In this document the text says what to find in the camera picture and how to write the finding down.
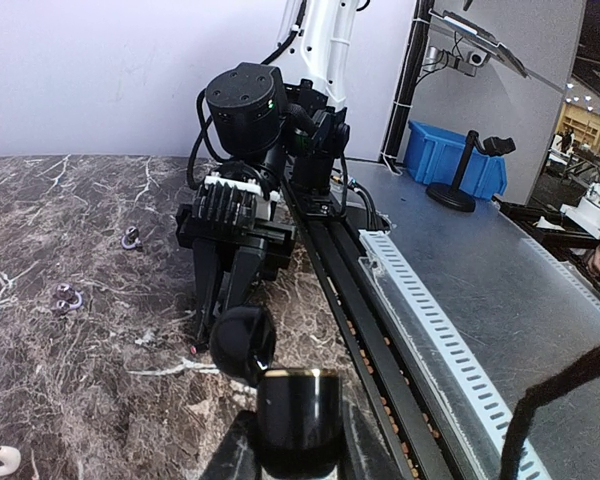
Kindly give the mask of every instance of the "white wall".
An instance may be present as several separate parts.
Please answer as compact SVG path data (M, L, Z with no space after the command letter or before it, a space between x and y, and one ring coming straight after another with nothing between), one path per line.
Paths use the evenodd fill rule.
M414 4L372 0L356 19L349 156L377 157ZM284 5L0 0L0 155L188 155L197 93L273 50Z
M490 31L524 65L566 89L585 0L475 0L462 12L457 0L437 0L436 11L452 10ZM432 32L431 42L451 50L453 40ZM461 44L466 53L469 47ZM496 61L475 78L446 69L428 76L416 90L410 119L458 133L473 129L482 138L511 136L518 147L507 155L509 187L505 199L529 199L561 108L562 91L523 79ZM401 156L404 155L405 136Z

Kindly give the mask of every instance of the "white earbud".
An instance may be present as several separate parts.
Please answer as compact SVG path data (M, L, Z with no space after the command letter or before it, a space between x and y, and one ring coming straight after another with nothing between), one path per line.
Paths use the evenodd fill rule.
M0 447L0 461L3 465L0 466L0 477L11 475L20 466L22 457L17 448Z

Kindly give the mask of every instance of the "black round object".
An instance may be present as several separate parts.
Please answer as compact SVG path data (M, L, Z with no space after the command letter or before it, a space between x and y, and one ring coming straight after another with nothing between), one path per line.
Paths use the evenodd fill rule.
M205 98L229 154L248 159L264 154L280 136L282 75L277 67L241 63L207 86Z
M272 369L258 385L258 456L276 478L323 477L343 448L335 370Z
M216 321L209 351L218 369L255 387L273 362L276 331L263 307L234 307Z
M427 187L427 195L445 207L460 212L471 213L476 209L475 199L462 190L454 190L450 185L432 183Z

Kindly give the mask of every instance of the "white camera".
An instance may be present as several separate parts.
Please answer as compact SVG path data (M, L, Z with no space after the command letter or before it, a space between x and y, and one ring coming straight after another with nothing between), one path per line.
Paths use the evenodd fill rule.
M467 59L469 64L476 67L482 67L485 63L487 63L487 60L489 60L489 54L482 50L473 50L469 52Z

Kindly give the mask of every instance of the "gold rim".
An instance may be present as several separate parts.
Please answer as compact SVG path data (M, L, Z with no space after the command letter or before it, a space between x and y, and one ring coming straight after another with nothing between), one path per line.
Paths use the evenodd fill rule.
M338 371L330 368L274 368L264 373L265 378L280 377L337 377Z

